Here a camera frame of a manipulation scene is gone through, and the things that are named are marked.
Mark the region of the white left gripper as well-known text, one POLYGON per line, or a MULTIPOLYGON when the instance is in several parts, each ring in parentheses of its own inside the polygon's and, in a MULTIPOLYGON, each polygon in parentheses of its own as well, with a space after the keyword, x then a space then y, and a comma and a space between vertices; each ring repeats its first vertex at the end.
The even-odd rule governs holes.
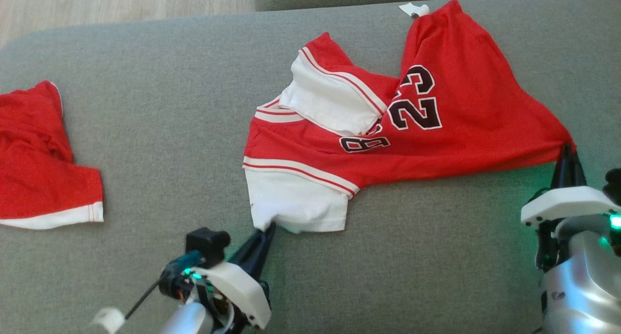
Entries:
POLYGON ((228 304, 224 328, 215 330, 214 334, 233 334, 246 325, 264 330, 270 323, 271 307, 257 280, 261 279, 276 231, 277 225, 271 223, 264 232, 256 230, 228 262, 212 268, 192 268, 192 277, 210 284, 220 300, 228 304))

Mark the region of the red white number jersey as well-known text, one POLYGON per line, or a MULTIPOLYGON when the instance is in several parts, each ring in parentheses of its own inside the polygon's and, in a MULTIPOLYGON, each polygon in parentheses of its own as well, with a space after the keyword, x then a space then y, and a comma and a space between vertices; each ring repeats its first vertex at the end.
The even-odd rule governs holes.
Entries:
POLYGON ((259 106, 243 158, 253 225, 339 232, 361 189, 556 161, 565 126, 518 84, 457 0, 415 18, 399 77, 356 66, 323 33, 259 106))

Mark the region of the red shorts white hem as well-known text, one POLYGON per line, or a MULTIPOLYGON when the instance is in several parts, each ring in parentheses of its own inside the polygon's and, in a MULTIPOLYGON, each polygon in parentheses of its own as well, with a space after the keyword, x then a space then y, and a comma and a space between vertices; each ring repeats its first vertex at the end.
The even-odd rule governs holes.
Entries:
POLYGON ((74 161, 57 86, 0 94, 0 225, 102 223, 103 198, 100 171, 74 161))

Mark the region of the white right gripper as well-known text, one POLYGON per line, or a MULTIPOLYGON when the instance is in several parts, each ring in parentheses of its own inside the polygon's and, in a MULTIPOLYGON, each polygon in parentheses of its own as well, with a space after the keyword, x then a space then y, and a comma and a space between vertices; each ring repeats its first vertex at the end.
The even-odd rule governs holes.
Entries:
POLYGON ((600 190, 587 186, 577 152, 566 142, 561 146, 550 189, 521 208, 521 224, 538 238, 535 265, 551 270, 570 258, 570 240, 590 232, 621 244, 621 206, 600 190))

